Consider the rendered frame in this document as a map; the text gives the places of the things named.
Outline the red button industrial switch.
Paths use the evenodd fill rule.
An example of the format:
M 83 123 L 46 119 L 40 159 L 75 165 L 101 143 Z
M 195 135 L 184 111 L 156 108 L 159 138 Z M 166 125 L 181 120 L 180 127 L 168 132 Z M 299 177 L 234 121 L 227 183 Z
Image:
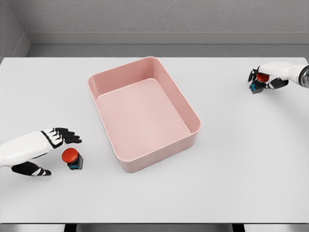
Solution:
M 67 148 L 62 153 L 62 160 L 70 170 L 81 170 L 83 168 L 83 157 L 75 148 Z
M 266 88 L 267 81 L 269 81 L 269 75 L 263 73 L 251 73 L 248 78 L 250 82 L 249 89 L 253 94 L 260 93 Z

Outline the pink rectangular plastic basket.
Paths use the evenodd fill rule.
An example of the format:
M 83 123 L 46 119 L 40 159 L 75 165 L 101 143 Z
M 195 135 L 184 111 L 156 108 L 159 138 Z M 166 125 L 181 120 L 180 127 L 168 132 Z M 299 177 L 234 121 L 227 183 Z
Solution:
M 89 77 L 92 99 L 122 168 L 133 173 L 191 147 L 201 122 L 159 59 Z

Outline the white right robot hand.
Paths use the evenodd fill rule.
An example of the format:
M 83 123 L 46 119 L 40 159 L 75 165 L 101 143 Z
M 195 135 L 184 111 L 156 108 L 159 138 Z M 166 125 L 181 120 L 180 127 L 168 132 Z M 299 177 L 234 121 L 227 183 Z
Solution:
M 260 65 L 257 69 L 252 69 L 251 73 L 263 73 L 269 75 L 269 81 L 265 89 L 278 89 L 288 85 L 292 78 L 288 76 L 287 69 L 291 63 L 274 61 Z

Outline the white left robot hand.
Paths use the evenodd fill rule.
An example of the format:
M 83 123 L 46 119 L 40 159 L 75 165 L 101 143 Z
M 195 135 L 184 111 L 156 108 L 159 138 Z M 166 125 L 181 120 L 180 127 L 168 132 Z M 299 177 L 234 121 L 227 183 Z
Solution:
M 50 128 L 34 131 L 0 145 L 0 168 L 9 167 L 17 174 L 50 176 L 51 172 L 31 162 L 48 152 L 82 140 L 67 128 Z

